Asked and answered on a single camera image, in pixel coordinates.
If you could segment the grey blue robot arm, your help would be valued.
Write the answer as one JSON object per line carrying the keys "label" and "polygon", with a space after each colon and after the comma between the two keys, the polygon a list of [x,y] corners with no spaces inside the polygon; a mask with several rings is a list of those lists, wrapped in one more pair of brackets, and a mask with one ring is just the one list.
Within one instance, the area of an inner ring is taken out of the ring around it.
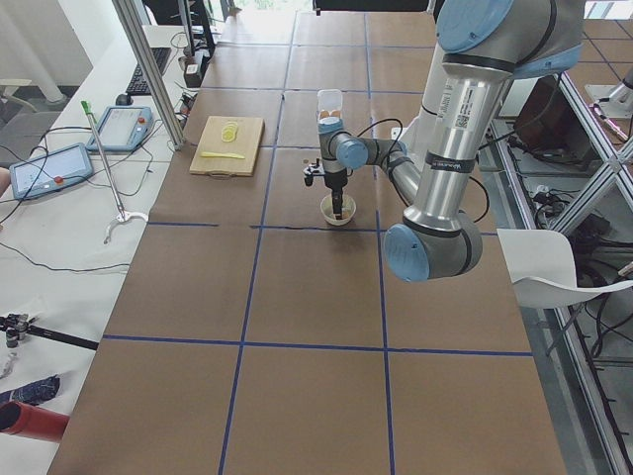
{"label": "grey blue robot arm", "polygon": [[348,133],[337,91],[318,94],[320,157],[304,171],[322,178],[335,217],[349,173],[365,165],[388,176],[405,202],[385,236],[392,272],[407,282],[464,274],[483,244],[461,210],[487,128],[512,82],[561,73],[581,55],[581,1],[405,1],[392,11],[432,15],[436,47],[418,116],[390,140]]}

